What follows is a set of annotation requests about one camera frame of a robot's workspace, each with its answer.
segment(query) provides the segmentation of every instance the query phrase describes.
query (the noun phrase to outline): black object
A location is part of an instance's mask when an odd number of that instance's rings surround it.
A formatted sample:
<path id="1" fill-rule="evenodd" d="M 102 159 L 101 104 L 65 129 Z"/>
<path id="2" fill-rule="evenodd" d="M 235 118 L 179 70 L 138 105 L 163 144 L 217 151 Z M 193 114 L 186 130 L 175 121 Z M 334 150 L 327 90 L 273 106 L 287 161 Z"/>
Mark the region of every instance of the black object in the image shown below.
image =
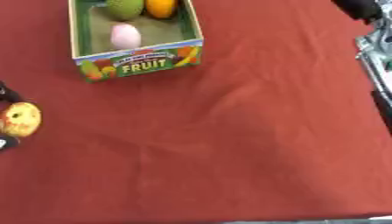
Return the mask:
<path id="1" fill-rule="evenodd" d="M 0 101 L 15 103 L 22 102 L 23 98 L 17 92 L 6 87 L 3 81 L 0 81 Z"/>
<path id="2" fill-rule="evenodd" d="M 350 18 L 363 19 L 366 24 L 382 18 L 382 9 L 374 0 L 332 0 Z"/>
<path id="3" fill-rule="evenodd" d="M 0 135 L 0 151 L 14 148 L 19 145 L 19 140 L 14 136 Z"/>
<path id="4" fill-rule="evenodd" d="M 389 133 L 392 135 L 392 108 L 390 107 L 390 104 L 386 102 L 385 98 L 382 97 L 382 93 L 380 93 L 379 91 L 373 91 L 372 96 L 375 105 L 380 112 L 382 120 L 385 122 L 388 127 Z"/>

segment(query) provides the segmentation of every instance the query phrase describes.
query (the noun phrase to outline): pink ball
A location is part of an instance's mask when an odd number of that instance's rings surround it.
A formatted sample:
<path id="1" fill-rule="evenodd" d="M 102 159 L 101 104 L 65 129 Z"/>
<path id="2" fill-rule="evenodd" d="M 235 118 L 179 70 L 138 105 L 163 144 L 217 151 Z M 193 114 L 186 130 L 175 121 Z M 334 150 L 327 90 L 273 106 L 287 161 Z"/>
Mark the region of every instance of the pink ball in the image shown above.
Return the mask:
<path id="1" fill-rule="evenodd" d="M 111 41 L 117 50 L 128 50 L 140 47 L 142 35 L 130 24 L 117 24 L 113 26 Z"/>

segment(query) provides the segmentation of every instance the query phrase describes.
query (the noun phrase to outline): green fruit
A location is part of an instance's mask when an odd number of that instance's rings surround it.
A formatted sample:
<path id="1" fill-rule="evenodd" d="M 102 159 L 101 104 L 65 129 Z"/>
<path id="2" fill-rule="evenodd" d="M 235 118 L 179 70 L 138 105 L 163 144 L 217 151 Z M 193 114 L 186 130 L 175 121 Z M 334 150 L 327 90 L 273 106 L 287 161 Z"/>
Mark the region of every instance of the green fruit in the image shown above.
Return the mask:
<path id="1" fill-rule="evenodd" d="M 83 60 L 81 62 L 81 71 L 84 74 L 90 74 L 90 73 L 99 73 L 100 69 L 93 62 L 89 60 Z"/>
<path id="2" fill-rule="evenodd" d="M 118 19 L 130 20 L 144 9 L 144 0 L 107 0 L 108 11 Z"/>

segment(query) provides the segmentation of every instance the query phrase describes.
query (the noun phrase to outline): table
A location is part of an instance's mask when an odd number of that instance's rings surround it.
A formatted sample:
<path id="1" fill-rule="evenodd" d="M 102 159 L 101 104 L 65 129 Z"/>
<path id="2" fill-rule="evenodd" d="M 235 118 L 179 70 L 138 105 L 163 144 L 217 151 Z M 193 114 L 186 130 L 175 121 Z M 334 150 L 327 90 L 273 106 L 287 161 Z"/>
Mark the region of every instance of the table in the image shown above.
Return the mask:
<path id="1" fill-rule="evenodd" d="M 203 63 L 88 84 L 66 1 L 0 8 L 2 76 L 44 111 L 0 155 L 0 222 L 289 221 L 392 213 L 392 142 L 330 1 L 194 0 Z"/>

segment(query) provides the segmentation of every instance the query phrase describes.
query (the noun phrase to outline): cardboard box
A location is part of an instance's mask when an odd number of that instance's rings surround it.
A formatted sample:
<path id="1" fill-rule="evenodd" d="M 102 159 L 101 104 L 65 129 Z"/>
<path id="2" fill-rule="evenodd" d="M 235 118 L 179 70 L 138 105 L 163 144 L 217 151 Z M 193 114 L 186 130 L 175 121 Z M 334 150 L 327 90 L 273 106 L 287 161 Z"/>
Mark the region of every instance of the cardboard box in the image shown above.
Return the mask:
<path id="1" fill-rule="evenodd" d="M 203 46 L 192 0 L 178 1 L 176 14 L 156 19 L 144 13 L 131 21 L 142 34 L 142 46 L 117 51 L 110 42 L 111 27 L 104 0 L 68 0 L 72 56 L 86 81 L 146 74 L 198 65 Z"/>

